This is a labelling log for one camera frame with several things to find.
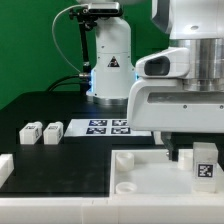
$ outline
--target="printed marker sheet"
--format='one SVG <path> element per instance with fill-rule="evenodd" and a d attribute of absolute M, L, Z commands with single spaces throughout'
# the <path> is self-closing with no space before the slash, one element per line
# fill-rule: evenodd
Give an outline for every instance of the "printed marker sheet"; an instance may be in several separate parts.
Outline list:
<path fill-rule="evenodd" d="M 131 130 L 127 119 L 73 119 L 65 137 L 80 136 L 151 136 L 151 132 Z"/>

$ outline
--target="robot camera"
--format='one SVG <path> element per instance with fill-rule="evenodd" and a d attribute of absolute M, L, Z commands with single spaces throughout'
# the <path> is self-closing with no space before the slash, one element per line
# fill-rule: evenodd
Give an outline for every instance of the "robot camera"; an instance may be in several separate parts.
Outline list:
<path fill-rule="evenodd" d="M 122 10 L 117 2 L 107 3 L 90 3 L 88 5 L 88 13 L 95 16 L 121 16 Z"/>

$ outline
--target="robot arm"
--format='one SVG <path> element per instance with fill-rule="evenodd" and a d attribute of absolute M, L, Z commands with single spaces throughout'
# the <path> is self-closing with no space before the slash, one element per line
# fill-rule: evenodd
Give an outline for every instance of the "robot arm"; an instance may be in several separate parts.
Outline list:
<path fill-rule="evenodd" d="M 170 0 L 152 0 L 152 21 L 164 33 L 172 28 Z"/>
<path fill-rule="evenodd" d="M 131 30 L 121 18 L 123 10 L 120 4 L 136 4 L 144 0 L 77 1 L 87 4 L 78 14 L 85 19 L 85 24 L 80 21 L 79 24 L 85 26 L 86 31 L 94 26 L 96 34 L 97 63 L 91 71 L 91 88 L 86 92 L 87 99 L 106 105 L 127 104 L 136 75 L 131 64 Z"/>
<path fill-rule="evenodd" d="M 223 38 L 223 0 L 170 0 L 169 2 L 169 23 L 172 28 L 170 39 Z"/>

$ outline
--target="warning label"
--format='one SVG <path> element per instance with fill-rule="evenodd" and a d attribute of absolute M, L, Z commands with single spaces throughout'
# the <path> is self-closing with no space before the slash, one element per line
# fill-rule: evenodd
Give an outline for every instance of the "warning label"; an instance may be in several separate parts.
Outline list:
<path fill-rule="evenodd" d="M 117 62 L 117 59 L 115 57 L 113 57 L 108 65 L 108 67 L 110 68 L 118 68 L 120 67 L 120 65 Z"/>

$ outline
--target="white cube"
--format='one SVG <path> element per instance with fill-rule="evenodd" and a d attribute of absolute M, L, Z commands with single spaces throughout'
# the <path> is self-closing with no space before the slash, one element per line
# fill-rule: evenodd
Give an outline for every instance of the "white cube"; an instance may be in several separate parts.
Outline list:
<path fill-rule="evenodd" d="M 34 122 L 28 123 L 20 132 L 20 144 L 34 145 L 37 140 L 42 136 L 42 123 Z"/>
<path fill-rule="evenodd" d="M 44 131 L 44 144 L 57 145 L 63 136 L 63 124 L 61 122 L 50 123 Z"/>
<path fill-rule="evenodd" d="M 195 142 L 192 189 L 215 193 L 217 182 L 218 149 L 214 143 Z"/>

